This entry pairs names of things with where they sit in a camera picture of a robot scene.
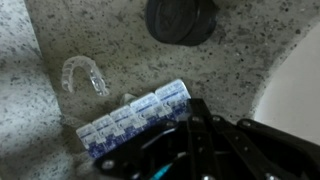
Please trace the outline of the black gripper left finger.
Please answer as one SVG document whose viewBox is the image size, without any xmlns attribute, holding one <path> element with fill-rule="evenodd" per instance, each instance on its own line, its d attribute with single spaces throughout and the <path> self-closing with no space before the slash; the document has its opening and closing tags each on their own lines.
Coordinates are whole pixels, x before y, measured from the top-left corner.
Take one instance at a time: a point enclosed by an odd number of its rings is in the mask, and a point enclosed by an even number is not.
<svg viewBox="0 0 320 180">
<path fill-rule="evenodd" d="M 149 180 L 186 151 L 187 123 L 164 120 L 96 159 L 94 169 L 107 180 Z"/>
</svg>

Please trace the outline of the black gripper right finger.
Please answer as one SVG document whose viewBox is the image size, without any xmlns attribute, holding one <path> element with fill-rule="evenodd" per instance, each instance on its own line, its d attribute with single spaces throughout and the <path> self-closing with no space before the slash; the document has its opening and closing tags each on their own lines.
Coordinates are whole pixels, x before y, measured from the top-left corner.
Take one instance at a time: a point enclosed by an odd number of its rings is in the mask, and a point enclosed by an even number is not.
<svg viewBox="0 0 320 180">
<path fill-rule="evenodd" d="M 244 180 L 320 180 L 320 146 L 251 119 L 213 117 L 214 132 L 244 167 Z"/>
</svg>

